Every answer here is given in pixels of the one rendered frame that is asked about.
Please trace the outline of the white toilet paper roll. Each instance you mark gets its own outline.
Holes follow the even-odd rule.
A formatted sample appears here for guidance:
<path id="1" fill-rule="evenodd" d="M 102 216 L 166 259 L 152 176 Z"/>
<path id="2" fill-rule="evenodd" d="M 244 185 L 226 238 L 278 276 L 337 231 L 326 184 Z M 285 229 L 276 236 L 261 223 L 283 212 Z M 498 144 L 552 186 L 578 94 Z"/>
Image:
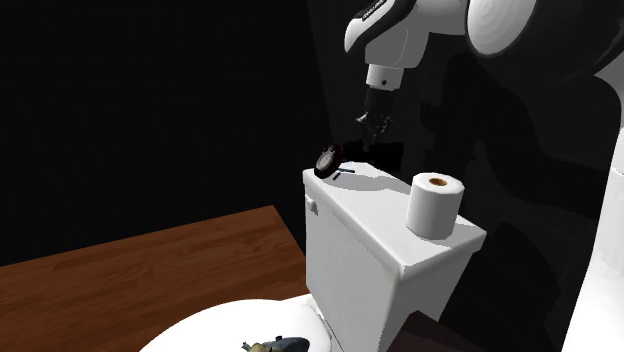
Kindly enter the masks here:
<path id="1" fill-rule="evenodd" d="M 454 177 L 423 172 L 412 179 L 406 227 L 415 235 L 441 240 L 451 235 L 465 187 Z"/>

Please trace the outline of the round dark red clock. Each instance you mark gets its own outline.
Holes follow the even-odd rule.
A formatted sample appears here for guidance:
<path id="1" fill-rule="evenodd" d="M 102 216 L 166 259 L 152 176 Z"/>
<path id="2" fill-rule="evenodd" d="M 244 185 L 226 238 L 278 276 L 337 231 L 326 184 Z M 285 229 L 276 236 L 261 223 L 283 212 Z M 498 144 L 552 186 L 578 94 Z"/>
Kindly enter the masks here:
<path id="1" fill-rule="evenodd" d="M 335 173 L 343 162 L 343 148 L 333 144 L 324 150 L 314 166 L 314 174 L 320 179 L 326 179 Z"/>

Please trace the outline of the small dark figure toy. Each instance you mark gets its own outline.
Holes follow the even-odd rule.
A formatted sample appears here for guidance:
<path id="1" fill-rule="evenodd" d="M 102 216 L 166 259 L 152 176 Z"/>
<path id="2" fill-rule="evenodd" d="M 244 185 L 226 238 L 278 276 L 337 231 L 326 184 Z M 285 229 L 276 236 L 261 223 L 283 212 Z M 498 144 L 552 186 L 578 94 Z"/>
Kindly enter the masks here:
<path id="1" fill-rule="evenodd" d="M 243 342 L 241 348 L 246 352 L 308 352 L 310 342 L 303 337 L 277 336 L 273 341 L 253 345 Z"/>

